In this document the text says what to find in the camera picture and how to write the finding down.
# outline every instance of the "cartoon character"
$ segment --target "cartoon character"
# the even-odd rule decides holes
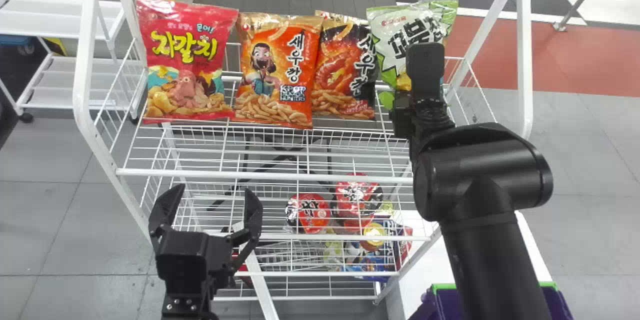
[[[176,85],[169,90],[169,97],[176,105],[185,108],[205,108],[209,98],[204,93],[202,85],[196,81],[193,72],[181,69],[176,79]]]
[[[251,51],[251,67],[255,70],[242,79],[243,85],[251,85],[256,94],[272,95],[274,88],[280,86],[280,79],[271,76],[276,64],[269,45],[258,42]]]

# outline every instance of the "red snack bag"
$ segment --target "red snack bag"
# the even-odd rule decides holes
[[[366,176],[363,172],[347,175]],[[354,219],[355,226],[360,220],[366,220],[366,226],[382,204],[382,188],[376,182],[339,181],[335,186],[336,213],[340,218]]]
[[[235,93],[241,122],[310,128],[311,90],[322,17],[245,12],[236,29],[242,42],[242,82]]]
[[[231,117],[222,60],[235,8],[135,0],[148,67],[144,124]]]
[[[318,194],[291,196],[285,209],[286,222],[304,234],[324,232],[329,224],[329,202]]]
[[[369,23],[320,10],[315,14],[324,20],[311,92],[314,115],[373,119],[378,61]]]

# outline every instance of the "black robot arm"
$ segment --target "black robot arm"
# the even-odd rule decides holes
[[[395,135],[410,143],[413,196],[439,222],[469,320],[551,320],[514,211],[551,197],[549,165],[495,122],[454,127],[442,96],[444,47],[407,48],[411,92],[397,91]]]
[[[244,191],[244,229],[227,236],[176,231],[171,227],[185,184],[176,185],[155,200],[149,216],[149,234],[158,277],[166,286],[162,319],[217,320],[210,302],[256,248],[263,226],[263,205],[251,191]],[[247,243],[232,260],[234,248]]]

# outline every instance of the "snack bag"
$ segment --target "snack bag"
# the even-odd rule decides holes
[[[330,12],[323,17],[311,109],[318,115],[373,119],[378,62],[369,23]]]
[[[392,89],[410,91],[411,79],[405,64],[407,46],[442,44],[451,33],[457,11],[457,0],[422,0],[409,5],[368,8],[366,19],[371,24],[382,80]],[[389,107],[385,96],[380,101]]]
[[[241,13],[242,82],[234,120],[311,128],[311,91],[322,17]]]
[[[291,231],[322,234],[329,225],[329,202],[318,194],[295,194],[285,208],[286,223]]]
[[[135,0],[148,67],[144,124],[233,115],[225,103],[222,60],[235,8]]]

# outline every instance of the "orange snack bag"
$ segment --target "orange snack bag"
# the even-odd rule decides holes
[[[322,17],[240,13],[242,81],[234,120],[311,128],[311,91]]]

